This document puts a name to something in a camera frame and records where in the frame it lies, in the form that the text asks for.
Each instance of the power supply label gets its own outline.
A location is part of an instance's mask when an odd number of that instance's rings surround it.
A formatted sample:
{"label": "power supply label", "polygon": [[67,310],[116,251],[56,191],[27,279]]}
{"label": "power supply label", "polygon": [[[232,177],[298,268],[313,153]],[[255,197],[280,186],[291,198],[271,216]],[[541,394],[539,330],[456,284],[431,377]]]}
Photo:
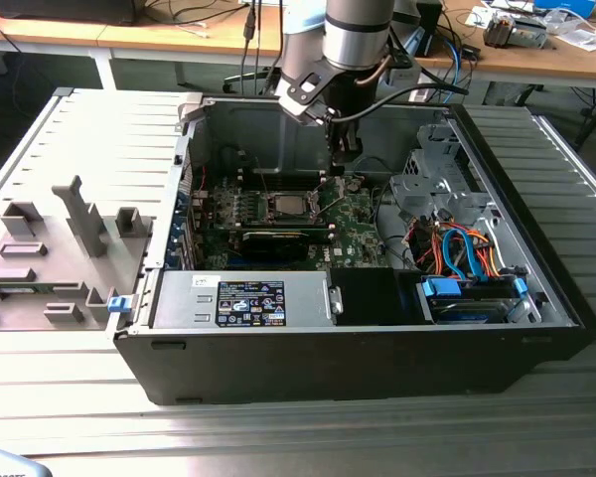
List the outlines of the power supply label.
{"label": "power supply label", "polygon": [[220,281],[217,325],[285,326],[284,281]]}

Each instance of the blue tab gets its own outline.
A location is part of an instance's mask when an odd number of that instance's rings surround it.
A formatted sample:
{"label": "blue tab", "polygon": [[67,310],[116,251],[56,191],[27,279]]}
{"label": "blue tab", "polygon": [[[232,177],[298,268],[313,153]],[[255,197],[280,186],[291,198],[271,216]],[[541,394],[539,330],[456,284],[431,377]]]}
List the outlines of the blue tab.
{"label": "blue tab", "polygon": [[426,295],[426,296],[433,296],[435,294],[433,285],[431,285],[429,281],[424,281],[421,284],[421,288],[422,288],[422,290],[424,290],[424,295]]}
{"label": "blue tab", "polygon": [[461,287],[454,278],[428,278],[422,288],[426,296],[461,296]]}
{"label": "blue tab", "polygon": [[108,311],[110,313],[128,313],[132,311],[132,303],[125,296],[114,296],[108,301]]}
{"label": "blue tab", "polygon": [[527,293],[527,285],[525,284],[525,280],[522,278],[517,278],[514,285],[520,296],[524,296]]}

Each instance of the green circuit board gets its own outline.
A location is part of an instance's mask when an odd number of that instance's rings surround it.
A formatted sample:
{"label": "green circuit board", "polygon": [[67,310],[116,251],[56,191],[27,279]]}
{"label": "green circuit board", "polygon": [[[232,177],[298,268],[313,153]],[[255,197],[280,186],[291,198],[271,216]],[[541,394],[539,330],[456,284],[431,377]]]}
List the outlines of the green circuit board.
{"label": "green circuit board", "polygon": [[[236,243],[248,231],[265,231],[264,221],[268,217],[265,202],[266,198],[274,195],[298,197],[300,193],[243,192],[237,184],[222,184],[209,191],[205,219],[196,233],[197,237],[200,236],[197,241],[202,244],[204,269],[270,268],[268,263],[263,265],[244,259]],[[346,177],[328,180],[318,189],[317,205],[322,212],[317,216],[317,223],[312,222],[304,228],[293,224],[291,228],[284,229],[282,222],[272,221],[273,229],[270,230],[276,233],[298,231],[314,239],[308,245],[305,259],[287,260],[274,264],[272,268],[326,270],[330,267],[389,266],[373,226],[372,201],[371,190],[362,187],[360,179]],[[303,220],[299,214],[295,217],[278,217],[287,221]],[[308,219],[308,214],[305,214],[304,220]],[[252,228],[252,224],[256,224],[256,229]]]}

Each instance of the table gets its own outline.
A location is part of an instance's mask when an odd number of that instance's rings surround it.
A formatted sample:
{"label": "table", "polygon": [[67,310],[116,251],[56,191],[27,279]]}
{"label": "table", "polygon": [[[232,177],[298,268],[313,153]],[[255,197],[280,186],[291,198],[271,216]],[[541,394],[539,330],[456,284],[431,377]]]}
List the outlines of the table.
{"label": "table", "polygon": [[[473,34],[472,27],[459,23],[465,20],[465,13],[478,2],[447,0],[446,3],[455,31],[462,38],[472,35],[466,42],[482,49],[481,60],[473,75],[474,80],[596,87],[596,52],[587,53],[557,39],[551,39],[543,50],[491,49],[484,46],[480,29]],[[173,0],[176,8],[203,4],[203,0]],[[219,2],[217,5],[221,9],[233,8],[235,0]],[[165,5],[157,5],[155,8],[153,14],[160,15],[165,20]],[[112,59],[239,64],[243,48],[242,26],[246,14],[246,10],[241,10],[210,20],[206,29],[210,37],[207,39],[175,26],[155,24],[146,18],[133,27],[0,18],[0,28],[25,53],[92,57],[103,87],[115,89],[110,67]],[[271,65],[278,48],[277,7],[263,7],[260,64]],[[12,50],[0,35],[0,51]],[[435,73],[441,73],[450,68],[452,60],[441,48],[436,50],[431,58],[420,58],[418,61]],[[253,62],[253,55],[249,55],[245,63],[252,65]]]}

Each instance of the blue cable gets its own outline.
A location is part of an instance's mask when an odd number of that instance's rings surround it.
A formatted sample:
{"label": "blue cable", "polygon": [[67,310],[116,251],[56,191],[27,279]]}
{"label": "blue cable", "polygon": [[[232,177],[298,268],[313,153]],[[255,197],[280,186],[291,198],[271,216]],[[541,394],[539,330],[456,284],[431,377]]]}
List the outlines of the blue cable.
{"label": "blue cable", "polygon": [[[444,43],[446,45],[448,45],[448,48],[450,48],[451,52],[453,52],[453,59],[455,60],[455,77],[453,78],[453,85],[457,84],[457,81],[459,79],[459,70],[461,69],[461,60],[459,58],[459,54],[457,53],[457,49],[455,48],[455,46],[450,43],[448,40],[446,40],[445,38],[443,39]],[[450,91],[450,93],[446,96],[446,99],[444,99],[444,104],[446,104],[450,98],[453,97],[453,91]]]}
{"label": "blue cable", "polygon": [[450,244],[450,237],[454,234],[461,234],[461,236],[464,238],[466,254],[468,255],[468,264],[470,265],[473,275],[475,275],[481,281],[488,281],[488,276],[486,273],[484,273],[484,269],[481,267],[481,264],[475,257],[475,247],[473,246],[473,241],[470,239],[470,237],[468,237],[466,231],[462,231],[461,229],[451,229],[444,235],[444,239],[441,242],[441,252],[444,255],[444,261],[446,262],[446,265],[448,265],[448,268],[458,274],[460,279],[466,279],[466,274],[457,268],[457,266],[450,259],[450,249],[448,245]]}

